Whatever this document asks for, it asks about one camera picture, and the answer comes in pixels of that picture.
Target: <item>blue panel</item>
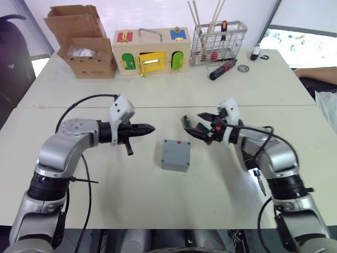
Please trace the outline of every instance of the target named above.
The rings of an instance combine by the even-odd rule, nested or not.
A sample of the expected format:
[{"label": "blue panel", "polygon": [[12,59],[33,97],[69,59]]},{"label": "blue panel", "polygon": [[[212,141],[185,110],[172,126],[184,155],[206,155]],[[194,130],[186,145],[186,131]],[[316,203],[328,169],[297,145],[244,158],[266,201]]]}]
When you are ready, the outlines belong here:
[{"label": "blue panel", "polygon": [[175,30],[170,30],[171,39],[175,40],[175,38],[183,38],[186,39],[185,30],[180,30],[180,32],[176,33]]}]

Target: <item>cardboard box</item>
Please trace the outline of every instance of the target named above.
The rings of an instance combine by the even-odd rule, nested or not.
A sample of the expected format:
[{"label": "cardboard box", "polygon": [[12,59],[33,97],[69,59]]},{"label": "cardboard box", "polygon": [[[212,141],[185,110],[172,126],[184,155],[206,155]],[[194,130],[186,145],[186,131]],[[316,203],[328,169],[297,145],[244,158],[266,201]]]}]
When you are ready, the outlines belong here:
[{"label": "cardboard box", "polygon": [[106,38],[100,17],[93,5],[53,6],[44,21],[61,47],[69,45],[71,38]]},{"label": "cardboard box", "polygon": [[[78,78],[113,78],[116,62],[111,42],[92,5],[54,6],[44,19],[54,33],[60,50],[57,54],[72,68]],[[96,56],[69,56],[74,45],[97,51]]]},{"label": "cardboard box", "polygon": [[[97,51],[93,57],[68,56],[71,45]],[[69,46],[63,46],[57,54],[72,68],[77,78],[113,78],[116,62],[108,38],[72,38]]]}]

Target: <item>white plastic bag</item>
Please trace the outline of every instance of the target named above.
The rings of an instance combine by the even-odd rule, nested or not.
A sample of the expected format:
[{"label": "white plastic bag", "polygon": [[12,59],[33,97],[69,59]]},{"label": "white plastic bag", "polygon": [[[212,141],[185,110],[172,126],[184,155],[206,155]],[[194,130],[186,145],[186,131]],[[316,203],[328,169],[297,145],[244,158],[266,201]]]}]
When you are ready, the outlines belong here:
[{"label": "white plastic bag", "polygon": [[317,106],[337,133],[337,93],[315,91]]}]

